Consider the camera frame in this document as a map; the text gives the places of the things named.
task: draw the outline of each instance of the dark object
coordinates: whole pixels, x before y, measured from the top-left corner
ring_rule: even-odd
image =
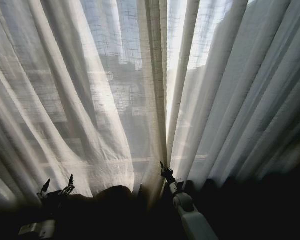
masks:
[[[165,167],[162,162],[160,162],[160,164],[161,164],[161,177],[164,177],[167,180],[169,185],[174,183],[176,181],[176,179],[173,177],[174,171],[168,167]]]
[[[37,195],[40,198],[43,206],[43,210],[47,216],[55,216],[58,213],[62,203],[74,189],[74,176],[71,174],[69,179],[68,186],[63,190],[53,191],[48,194],[45,194],[48,191],[50,184],[50,179],[43,185],[41,192],[38,192]]]

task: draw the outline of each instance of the curtain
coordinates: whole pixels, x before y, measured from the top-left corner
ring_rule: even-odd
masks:
[[[300,0],[0,0],[0,210],[160,162],[200,189],[300,162]]]

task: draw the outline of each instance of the white curtain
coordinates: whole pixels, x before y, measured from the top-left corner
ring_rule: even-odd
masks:
[[[0,210],[299,161],[300,0],[0,0]]]

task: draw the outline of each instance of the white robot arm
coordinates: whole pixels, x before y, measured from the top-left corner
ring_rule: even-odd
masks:
[[[164,177],[173,195],[173,205],[178,211],[184,231],[189,240],[218,240],[206,218],[198,212],[192,198],[176,184],[174,171],[161,163],[161,176]]]

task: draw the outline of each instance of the curtain fold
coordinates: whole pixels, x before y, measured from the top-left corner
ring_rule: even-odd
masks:
[[[0,0],[0,211],[160,162],[199,190],[300,162],[300,0]]]

